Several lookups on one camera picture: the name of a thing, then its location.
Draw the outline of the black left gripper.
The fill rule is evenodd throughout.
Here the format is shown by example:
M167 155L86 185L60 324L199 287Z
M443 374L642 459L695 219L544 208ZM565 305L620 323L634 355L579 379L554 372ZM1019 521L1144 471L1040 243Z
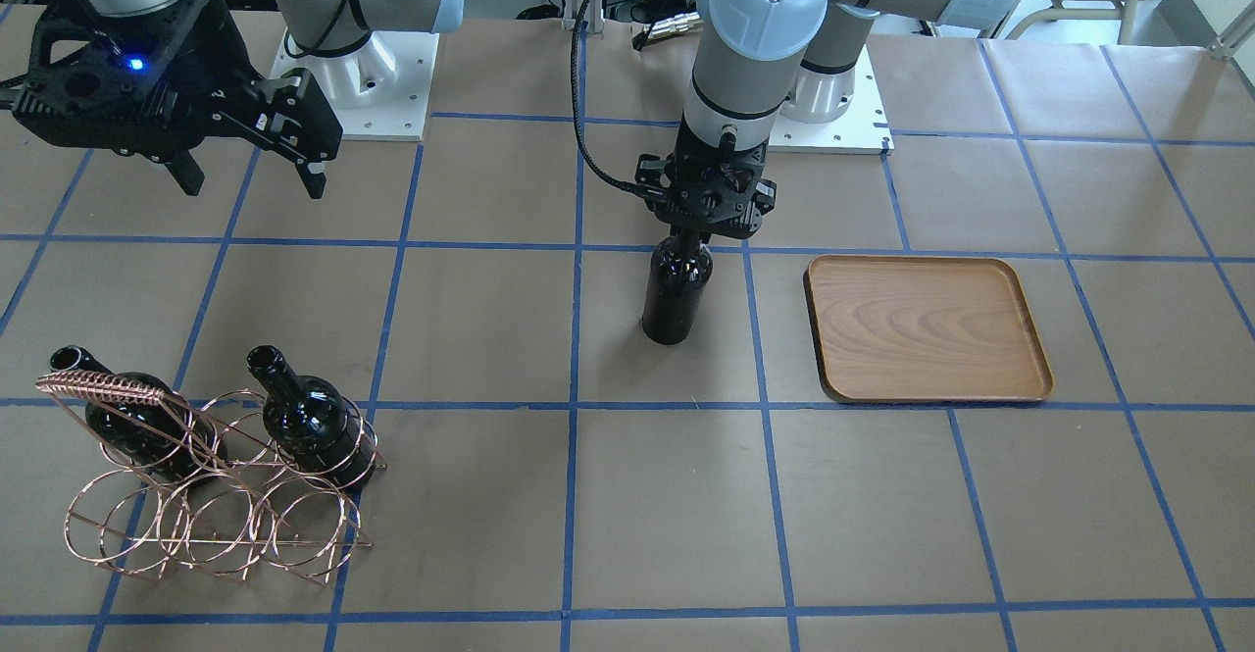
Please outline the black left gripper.
M666 159L639 155L635 181L645 187L640 196L659 222L749 239L762 216L776 208L776 183L763 178L767 153L766 142L734 150L681 132Z

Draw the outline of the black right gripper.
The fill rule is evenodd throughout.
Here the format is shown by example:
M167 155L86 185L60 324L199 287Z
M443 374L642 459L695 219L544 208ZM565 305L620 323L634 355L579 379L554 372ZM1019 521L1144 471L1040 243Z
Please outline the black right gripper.
M290 160L314 201L343 139L312 71L259 75L225 0L174 0L128 18L51 0L10 110L50 144L146 155L191 197L205 182L192 150L210 135L245 135Z

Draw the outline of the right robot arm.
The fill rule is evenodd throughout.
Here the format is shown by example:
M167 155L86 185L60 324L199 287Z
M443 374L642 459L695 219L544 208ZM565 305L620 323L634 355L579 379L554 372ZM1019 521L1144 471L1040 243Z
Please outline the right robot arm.
M340 113L403 94L388 35L453 31L466 0L276 3L290 64L269 78L252 66L226 0L50 0L28 71L3 84L3 108L50 144L163 166L187 196L205 179L195 148L241 138L290 160L320 199Z

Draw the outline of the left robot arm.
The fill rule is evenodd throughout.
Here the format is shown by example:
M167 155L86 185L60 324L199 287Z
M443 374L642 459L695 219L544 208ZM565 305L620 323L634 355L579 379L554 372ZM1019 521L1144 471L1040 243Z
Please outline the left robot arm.
M768 140L806 49L845 5L922 21L990 28L1017 0L699 0L698 43L671 155L641 155L643 199L668 244L748 239L776 204Z

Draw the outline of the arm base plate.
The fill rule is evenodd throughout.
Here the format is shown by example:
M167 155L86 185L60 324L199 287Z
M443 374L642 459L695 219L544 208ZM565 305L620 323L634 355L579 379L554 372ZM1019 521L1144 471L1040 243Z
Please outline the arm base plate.
M346 140L420 142L439 39L434 33L376 31L348 55L296 59L291 36L282 33L271 75L294 66L312 71Z
M867 48L850 71L853 94L833 122L796 122L781 115L773 125L768 150L777 153L890 153L895 148L873 61Z

